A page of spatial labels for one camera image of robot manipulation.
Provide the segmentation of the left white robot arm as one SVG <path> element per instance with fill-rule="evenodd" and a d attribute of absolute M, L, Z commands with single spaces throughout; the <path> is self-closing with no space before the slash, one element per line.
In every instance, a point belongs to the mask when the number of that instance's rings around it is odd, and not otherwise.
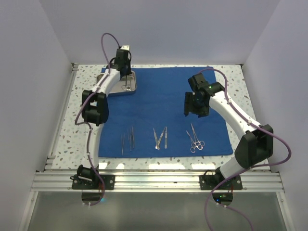
<path fill-rule="evenodd" d="M 82 92 L 82 106 L 75 119 L 76 125 L 89 127 L 88 137 L 85 144 L 85 157 L 77 169 L 77 183 L 83 183 L 89 189 L 95 189 L 103 185 L 103 180 L 98 173 L 97 167 L 99 139 L 109 117 L 107 97 L 112 88 L 123 77 L 131 74 L 130 46 L 124 45 L 117 49 L 116 55 L 106 66 L 104 73 L 96 85 L 90 90 Z"/>

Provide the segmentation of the large steel hemostat forceps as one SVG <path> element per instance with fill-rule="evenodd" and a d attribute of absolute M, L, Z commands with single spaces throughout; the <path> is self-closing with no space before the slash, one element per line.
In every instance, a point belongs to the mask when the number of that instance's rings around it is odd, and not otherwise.
<path fill-rule="evenodd" d="M 192 132 L 193 132 L 193 136 L 194 136 L 193 146 L 194 146 L 194 148 L 197 148 L 198 150 L 202 150 L 203 147 L 205 146 L 205 142 L 198 139 L 192 123 L 191 123 L 191 128 L 192 128 Z"/>

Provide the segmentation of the steel scalpel handle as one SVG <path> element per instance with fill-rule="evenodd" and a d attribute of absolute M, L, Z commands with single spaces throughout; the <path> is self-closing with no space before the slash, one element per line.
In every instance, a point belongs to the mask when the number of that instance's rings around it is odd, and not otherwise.
<path fill-rule="evenodd" d="M 155 129 L 153 129 L 153 132 L 154 132 L 154 140 L 155 140 L 155 149 L 159 150 L 160 148 L 159 148 L 159 145 L 158 145 L 158 138 L 157 138 Z"/>
<path fill-rule="evenodd" d="M 167 149 L 167 126 L 165 127 L 165 143 L 164 148 Z"/>
<path fill-rule="evenodd" d="M 159 147 L 160 147 L 160 142 L 161 142 L 161 140 L 162 140 L 164 134 L 165 134 L 165 128 L 164 128 L 163 131 L 161 132 L 159 138 L 157 137 L 157 138 L 158 138 L 158 145 L 159 145 Z"/>

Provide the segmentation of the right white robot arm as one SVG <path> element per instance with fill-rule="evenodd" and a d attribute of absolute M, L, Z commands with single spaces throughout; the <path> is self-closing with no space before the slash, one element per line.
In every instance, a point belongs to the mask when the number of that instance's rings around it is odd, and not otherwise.
<path fill-rule="evenodd" d="M 227 87 L 219 82 L 208 83 L 202 73 L 188 79 L 191 92 L 185 93 L 184 115 L 205 117 L 214 109 L 231 126 L 239 138 L 234 158 L 200 180 L 210 188 L 225 189 L 241 171 L 269 158 L 273 154 L 273 129 L 250 118 L 228 95 Z"/>

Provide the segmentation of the small steel hemostat forceps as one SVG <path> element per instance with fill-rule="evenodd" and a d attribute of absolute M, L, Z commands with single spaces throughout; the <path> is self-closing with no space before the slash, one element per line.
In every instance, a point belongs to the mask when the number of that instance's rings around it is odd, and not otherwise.
<path fill-rule="evenodd" d="M 186 131 L 186 133 L 187 133 L 187 135 L 189 136 L 190 141 L 191 141 L 190 151 L 191 151 L 191 153 L 195 153 L 195 152 L 196 152 L 196 150 L 195 150 L 195 149 L 196 149 L 195 142 L 193 141 L 193 139 L 192 139 L 190 133 L 189 133 L 188 131 Z"/>

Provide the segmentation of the stainless steel instrument tray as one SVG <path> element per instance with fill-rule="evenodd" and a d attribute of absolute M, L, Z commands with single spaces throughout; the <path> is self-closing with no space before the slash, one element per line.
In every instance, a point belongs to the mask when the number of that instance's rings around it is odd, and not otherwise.
<path fill-rule="evenodd" d="M 108 73 L 106 70 L 105 73 L 101 73 L 97 76 L 97 83 L 92 88 L 93 91 L 98 89 L 98 93 L 104 93 L 107 96 L 116 96 L 116 95 L 126 95 L 126 94 L 133 94 L 137 89 L 137 82 L 136 82 L 136 73 L 131 71 L 130 76 L 130 84 L 131 84 L 131 91 L 122 90 L 123 83 L 123 76 L 120 77 L 120 72 L 116 70 L 111 70 Z"/>

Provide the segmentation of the steel surgical scissors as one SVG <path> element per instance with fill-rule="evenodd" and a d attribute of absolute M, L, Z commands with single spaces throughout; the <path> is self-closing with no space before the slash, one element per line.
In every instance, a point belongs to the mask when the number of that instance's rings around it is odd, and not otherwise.
<path fill-rule="evenodd" d="M 125 76 L 122 79 L 123 79 L 123 83 L 124 83 L 121 87 L 122 90 L 131 91 L 130 76 Z"/>

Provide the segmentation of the blue surgical drape cloth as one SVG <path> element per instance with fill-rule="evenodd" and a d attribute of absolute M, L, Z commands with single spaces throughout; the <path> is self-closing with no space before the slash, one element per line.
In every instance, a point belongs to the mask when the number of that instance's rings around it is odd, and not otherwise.
<path fill-rule="evenodd" d="M 106 158 L 162 158 L 230 155 L 231 147 L 225 120 L 215 111 L 199 118 L 184 115 L 185 92 L 191 88 L 188 79 L 203 67 L 136 68 L 137 89 L 133 94 L 108 97 L 109 117 L 103 127 L 99 157 Z M 191 153 L 194 126 L 202 150 Z M 129 150 L 127 130 L 134 128 L 135 148 Z M 160 149 L 155 149 L 154 132 L 159 138 L 167 126 Z M 121 155 L 121 135 L 125 134 L 124 155 Z"/>

